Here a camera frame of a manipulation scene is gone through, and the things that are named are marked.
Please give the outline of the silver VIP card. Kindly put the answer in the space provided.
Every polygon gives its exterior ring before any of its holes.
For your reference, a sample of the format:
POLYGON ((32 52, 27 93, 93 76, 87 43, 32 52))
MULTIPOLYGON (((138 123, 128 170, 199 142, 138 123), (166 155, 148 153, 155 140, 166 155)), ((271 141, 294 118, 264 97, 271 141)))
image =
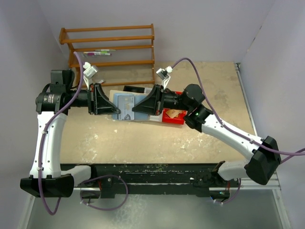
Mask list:
POLYGON ((118 108, 120 109, 120 114, 118 114, 119 120, 133 120, 134 112, 132 108, 134 107, 134 96, 133 95, 119 95, 118 96, 118 108))

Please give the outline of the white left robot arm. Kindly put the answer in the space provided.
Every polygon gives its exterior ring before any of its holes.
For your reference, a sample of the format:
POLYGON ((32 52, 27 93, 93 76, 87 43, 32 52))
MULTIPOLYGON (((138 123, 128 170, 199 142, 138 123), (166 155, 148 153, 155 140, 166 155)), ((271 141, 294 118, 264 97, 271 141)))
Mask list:
POLYGON ((74 187, 91 177, 91 166, 61 170, 61 139, 71 107, 87 107, 91 115, 120 113, 100 84, 91 84, 86 90, 73 90, 73 80, 73 70, 52 70, 49 86, 35 100, 38 119, 36 153, 29 176, 20 180, 20 188, 35 197, 70 197, 74 187))

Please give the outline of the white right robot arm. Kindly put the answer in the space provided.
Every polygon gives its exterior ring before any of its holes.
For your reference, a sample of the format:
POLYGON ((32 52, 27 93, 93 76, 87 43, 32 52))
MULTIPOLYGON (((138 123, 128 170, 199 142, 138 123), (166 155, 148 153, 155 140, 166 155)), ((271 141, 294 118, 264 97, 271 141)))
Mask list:
POLYGON ((281 163, 280 156, 275 153, 278 150, 276 140, 249 134, 217 118, 215 112, 202 104, 204 100, 197 84, 188 85, 181 94, 156 84, 132 110, 148 115, 159 115, 163 108, 186 111, 183 119, 189 128, 217 138, 244 156, 241 161, 220 162, 215 168, 220 178, 229 181, 248 177, 257 184, 266 185, 281 163))

